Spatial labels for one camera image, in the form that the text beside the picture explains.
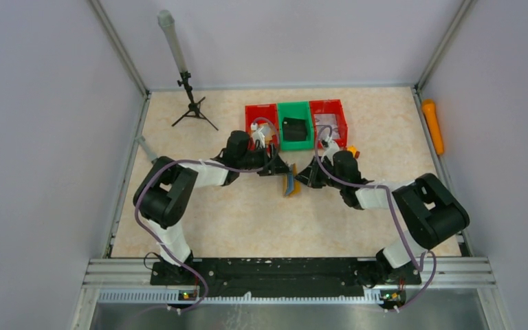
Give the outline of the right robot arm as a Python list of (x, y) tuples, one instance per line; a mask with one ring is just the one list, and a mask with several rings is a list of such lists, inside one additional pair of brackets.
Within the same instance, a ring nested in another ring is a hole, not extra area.
[(362, 176), (349, 151), (338, 151), (332, 159), (314, 157), (296, 181), (310, 188), (335, 188), (344, 203), (356, 210), (389, 210), (399, 238), (376, 255), (387, 271), (417, 265), (425, 253), (470, 224), (465, 208), (434, 174), (378, 183)]

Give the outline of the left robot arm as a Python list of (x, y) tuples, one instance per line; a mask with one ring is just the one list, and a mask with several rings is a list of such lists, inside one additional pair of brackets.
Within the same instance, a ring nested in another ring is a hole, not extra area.
[(193, 190), (229, 186), (241, 173), (265, 177), (290, 171), (273, 144), (255, 140), (245, 131), (233, 131), (226, 146), (213, 158), (157, 158), (133, 196), (135, 221), (156, 240), (164, 262), (188, 267), (192, 250), (180, 221)]

